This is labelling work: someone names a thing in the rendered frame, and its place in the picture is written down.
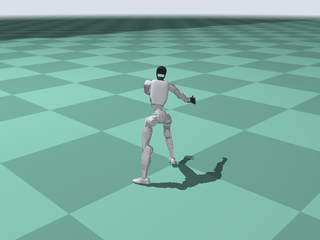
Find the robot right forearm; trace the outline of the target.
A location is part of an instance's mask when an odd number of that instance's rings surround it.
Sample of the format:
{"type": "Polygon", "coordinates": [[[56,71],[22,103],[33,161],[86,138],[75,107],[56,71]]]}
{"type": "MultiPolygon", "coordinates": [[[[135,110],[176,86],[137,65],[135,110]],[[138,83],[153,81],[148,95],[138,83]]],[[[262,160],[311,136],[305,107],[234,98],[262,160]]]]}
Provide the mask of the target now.
{"type": "Polygon", "coordinates": [[[181,100],[184,101],[185,103],[191,101],[191,99],[186,97],[182,92],[181,92],[181,95],[183,96],[183,98],[181,98],[181,100]]]}

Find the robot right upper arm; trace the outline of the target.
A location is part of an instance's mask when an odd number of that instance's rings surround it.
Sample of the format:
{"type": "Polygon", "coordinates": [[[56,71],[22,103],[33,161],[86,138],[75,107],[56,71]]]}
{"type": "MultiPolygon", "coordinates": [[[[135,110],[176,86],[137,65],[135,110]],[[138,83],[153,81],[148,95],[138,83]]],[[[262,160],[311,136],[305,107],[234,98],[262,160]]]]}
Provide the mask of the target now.
{"type": "Polygon", "coordinates": [[[181,92],[178,90],[178,88],[173,84],[173,83],[169,83],[169,91],[173,92],[178,99],[183,98],[181,92]]]}

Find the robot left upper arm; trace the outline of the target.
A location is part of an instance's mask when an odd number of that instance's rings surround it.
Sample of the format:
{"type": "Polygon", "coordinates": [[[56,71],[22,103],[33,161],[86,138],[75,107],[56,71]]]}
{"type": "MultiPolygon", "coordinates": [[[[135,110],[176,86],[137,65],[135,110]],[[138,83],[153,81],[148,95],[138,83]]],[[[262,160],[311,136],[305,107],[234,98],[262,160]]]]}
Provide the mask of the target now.
{"type": "Polygon", "coordinates": [[[145,94],[150,94],[150,91],[151,91],[151,89],[150,89],[150,86],[151,86],[151,82],[152,81],[150,81],[150,80],[146,80],[145,81],[145,83],[144,83],[144,93],[145,94]]]}

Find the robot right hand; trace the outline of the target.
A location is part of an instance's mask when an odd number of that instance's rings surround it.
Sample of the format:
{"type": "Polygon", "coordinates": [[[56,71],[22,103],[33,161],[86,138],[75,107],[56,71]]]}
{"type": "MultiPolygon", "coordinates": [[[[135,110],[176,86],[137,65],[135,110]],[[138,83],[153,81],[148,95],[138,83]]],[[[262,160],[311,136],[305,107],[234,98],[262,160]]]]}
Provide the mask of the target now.
{"type": "Polygon", "coordinates": [[[187,103],[193,103],[193,104],[196,104],[196,101],[195,101],[195,97],[188,97],[190,98],[190,101],[188,101],[187,103]]]}

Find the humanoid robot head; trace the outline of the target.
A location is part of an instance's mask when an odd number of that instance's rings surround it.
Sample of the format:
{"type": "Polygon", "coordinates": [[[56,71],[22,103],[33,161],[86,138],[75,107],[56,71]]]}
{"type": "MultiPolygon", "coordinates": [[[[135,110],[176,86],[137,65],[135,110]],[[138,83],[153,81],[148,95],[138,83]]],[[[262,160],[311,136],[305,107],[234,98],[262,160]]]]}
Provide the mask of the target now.
{"type": "Polygon", "coordinates": [[[166,76],[166,72],[167,72],[167,69],[164,66],[159,66],[156,70],[157,80],[164,81],[164,78],[166,76]],[[162,75],[164,75],[164,77],[160,77],[160,76],[158,77],[158,74],[162,74],[162,75]]]}

